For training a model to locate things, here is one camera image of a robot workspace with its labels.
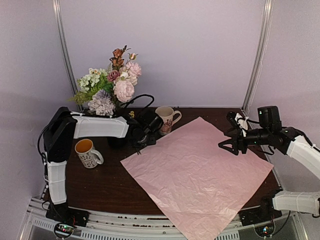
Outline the yellow small flower bunch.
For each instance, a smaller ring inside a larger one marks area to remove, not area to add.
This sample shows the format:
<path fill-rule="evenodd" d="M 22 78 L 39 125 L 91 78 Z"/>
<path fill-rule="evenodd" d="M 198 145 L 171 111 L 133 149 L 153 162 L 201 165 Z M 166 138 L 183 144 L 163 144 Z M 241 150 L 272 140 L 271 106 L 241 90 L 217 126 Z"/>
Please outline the yellow small flower bunch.
<path fill-rule="evenodd" d="M 132 110 L 128 113 L 130 115 L 131 118 L 134 118 L 135 117 L 135 112 Z"/>

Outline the large pale pink peony stem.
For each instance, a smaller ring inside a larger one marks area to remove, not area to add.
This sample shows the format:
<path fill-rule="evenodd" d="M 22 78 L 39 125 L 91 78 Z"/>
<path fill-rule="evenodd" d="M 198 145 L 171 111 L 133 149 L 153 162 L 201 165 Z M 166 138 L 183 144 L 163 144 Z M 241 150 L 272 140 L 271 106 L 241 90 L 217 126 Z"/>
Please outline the large pale pink peony stem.
<path fill-rule="evenodd" d="M 122 103 L 130 101 L 135 93 L 133 84 L 128 80 L 118 81 L 113 90 L 116 98 Z"/>

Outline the blue white hydrangea bunch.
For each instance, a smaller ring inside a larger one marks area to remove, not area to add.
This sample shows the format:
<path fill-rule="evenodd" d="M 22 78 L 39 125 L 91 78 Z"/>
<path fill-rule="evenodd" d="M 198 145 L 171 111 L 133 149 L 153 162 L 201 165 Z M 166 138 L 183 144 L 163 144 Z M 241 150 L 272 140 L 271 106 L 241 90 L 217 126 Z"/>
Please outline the blue white hydrangea bunch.
<path fill-rule="evenodd" d="M 99 90 L 88 102 L 89 110 L 98 116 L 112 116 L 115 113 L 115 104 L 111 95 L 104 89 Z"/>

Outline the pink tissue wrapping sheet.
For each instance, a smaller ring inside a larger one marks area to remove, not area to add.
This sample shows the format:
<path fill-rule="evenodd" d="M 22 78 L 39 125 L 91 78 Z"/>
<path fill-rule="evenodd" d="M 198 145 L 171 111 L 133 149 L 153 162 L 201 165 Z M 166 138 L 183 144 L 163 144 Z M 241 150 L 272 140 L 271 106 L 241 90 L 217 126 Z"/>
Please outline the pink tissue wrapping sheet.
<path fill-rule="evenodd" d="M 253 152 L 234 155 L 224 134 L 201 117 L 121 164 L 189 240 L 212 240 L 256 193 L 273 165 Z"/>

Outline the pink rose stem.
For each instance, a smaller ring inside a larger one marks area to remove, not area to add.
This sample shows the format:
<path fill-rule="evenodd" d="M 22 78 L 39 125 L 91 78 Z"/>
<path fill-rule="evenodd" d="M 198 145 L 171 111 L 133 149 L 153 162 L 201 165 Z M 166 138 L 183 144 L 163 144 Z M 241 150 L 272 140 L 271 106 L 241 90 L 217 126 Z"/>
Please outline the pink rose stem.
<path fill-rule="evenodd" d="M 120 69 L 120 79 L 129 81 L 133 86 L 138 84 L 138 78 L 142 75 L 142 68 L 135 62 L 138 54 L 130 53 L 126 64 Z"/>

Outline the mauve and white flower stem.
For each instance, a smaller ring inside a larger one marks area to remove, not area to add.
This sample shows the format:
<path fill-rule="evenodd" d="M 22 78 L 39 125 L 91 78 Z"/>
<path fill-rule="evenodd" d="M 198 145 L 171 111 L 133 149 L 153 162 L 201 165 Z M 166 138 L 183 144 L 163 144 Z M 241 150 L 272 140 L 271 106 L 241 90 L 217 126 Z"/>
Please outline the mauve and white flower stem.
<path fill-rule="evenodd" d="M 125 81 L 129 79 L 129 74 L 126 71 L 113 70 L 107 75 L 107 80 L 116 84 L 119 81 Z"/>

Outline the white green hydrangea bunch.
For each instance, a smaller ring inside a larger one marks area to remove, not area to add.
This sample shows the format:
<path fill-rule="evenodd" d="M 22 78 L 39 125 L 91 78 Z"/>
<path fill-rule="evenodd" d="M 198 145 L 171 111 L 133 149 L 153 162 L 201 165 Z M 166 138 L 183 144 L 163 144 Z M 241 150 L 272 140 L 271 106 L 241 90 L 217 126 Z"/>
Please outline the white green hydrangea bunch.
<path fill-rule="evenodd" d="M 68 99 L 77 105 L 83 105 L 93 99 L 93 96 L 100 90 L 107 92 L 107 95 L 114 95 L 114 83 L 107 76 L 111 70 L 104 68 L 89 68 L 89 73 L 76 80 L 79 90 Z"/>

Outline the orange brown flower stem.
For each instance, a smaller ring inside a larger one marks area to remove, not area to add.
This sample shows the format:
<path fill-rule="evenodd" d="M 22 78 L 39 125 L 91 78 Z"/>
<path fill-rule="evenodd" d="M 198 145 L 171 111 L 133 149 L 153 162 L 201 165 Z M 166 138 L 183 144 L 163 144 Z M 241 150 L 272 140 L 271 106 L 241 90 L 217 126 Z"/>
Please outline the orange brown flower stem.
<path fill-rule="evenodd" d="M 123 54 L 127 51 L 130 50 L 130 48 L 127 48 L 127 45 L 125 45 L 123 48 L 117 48 L 115 49 L 112 54 L 113 57 L 111 57 L 109 60 L 111 62 L 112 70 L 119 70 L 124 66 L 124 58 Z"/>

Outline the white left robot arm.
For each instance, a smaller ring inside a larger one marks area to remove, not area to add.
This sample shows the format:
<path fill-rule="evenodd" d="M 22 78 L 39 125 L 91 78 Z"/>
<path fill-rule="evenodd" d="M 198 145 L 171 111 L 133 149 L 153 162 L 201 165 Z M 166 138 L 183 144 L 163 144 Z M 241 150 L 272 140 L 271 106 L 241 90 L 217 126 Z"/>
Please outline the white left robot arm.
<path fill-rule="evenodd" d="M 75 139 L 103 137 L 111 148 L 131 145 L 136 152 L 156 144 L 155 134 L 164 124 L 162 118 L 151 109 L 143 109 L 136 117 L 128 114 L 117 117 L 89 116 L 60 107 L 39 135 L 43 143 L 40 151 L 44 165 L 52 213 L 61 222 L 72 218 L 67 203 L 66 165 Z"/>

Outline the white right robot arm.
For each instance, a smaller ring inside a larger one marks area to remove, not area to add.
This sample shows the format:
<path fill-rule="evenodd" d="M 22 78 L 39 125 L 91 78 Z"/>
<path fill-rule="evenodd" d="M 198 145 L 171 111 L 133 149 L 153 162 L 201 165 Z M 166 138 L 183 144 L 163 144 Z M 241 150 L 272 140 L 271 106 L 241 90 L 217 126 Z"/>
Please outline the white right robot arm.
<path fill-rule="evenodd" d="M 226 119 L 232 128 L 225 133 L 229 138 L 218 144 L 234 155 L 246 154 L 248 147 L 268 146 L 267 155 L 275 150 L 298 161 L 316 177 L 320 176 L 320 150 L 307 135 L 294 127 L 285 127 L 275 105 L 257 109 L 260 127 L 249 129 L 250 119 L 233 111 L 228 112 Z M 268 220 L 276 211 L 294 211 L 311 214 L 313 218 L 320 216 L 319 192 L 290 192 L 280 190 L 262 199 L 256 210 L 259 220 Z"/>

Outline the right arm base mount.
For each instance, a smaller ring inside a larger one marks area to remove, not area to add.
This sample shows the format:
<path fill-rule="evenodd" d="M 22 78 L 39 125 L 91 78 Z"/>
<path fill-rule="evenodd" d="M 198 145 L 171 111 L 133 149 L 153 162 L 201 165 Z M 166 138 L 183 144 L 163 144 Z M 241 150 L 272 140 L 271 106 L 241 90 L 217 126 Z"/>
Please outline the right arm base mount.
<path fill-rule="evenodd" d="M 282 189 L 273 190 L 261 198 L 259 206 L 241 210 L 238 214 L 242 226 L 254 225 L 255 233 L 264 240 L 279 233 L 288 221 L 286 219 L 281 227 L 276 227 L 275 220 L 282 216 L 282 212 L 274 209 L 273 197 L 281 191 Z"/>

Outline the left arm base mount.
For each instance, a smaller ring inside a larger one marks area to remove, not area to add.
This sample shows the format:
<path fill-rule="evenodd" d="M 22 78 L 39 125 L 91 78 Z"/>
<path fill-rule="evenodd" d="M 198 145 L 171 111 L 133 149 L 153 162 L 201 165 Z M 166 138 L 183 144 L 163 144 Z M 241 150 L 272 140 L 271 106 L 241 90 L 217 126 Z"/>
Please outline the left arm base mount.
<path fill-rule="evenodd" d="M 68 203 L 53 204 L 46 200 L 41 204 L 46 211 L 45 217 L 57 223 L 53 227 L 53 233 L 58 240 L 69 238 L 77 227 L 86 227 L 90 213 L 86 210 L 70 208 Z"/>

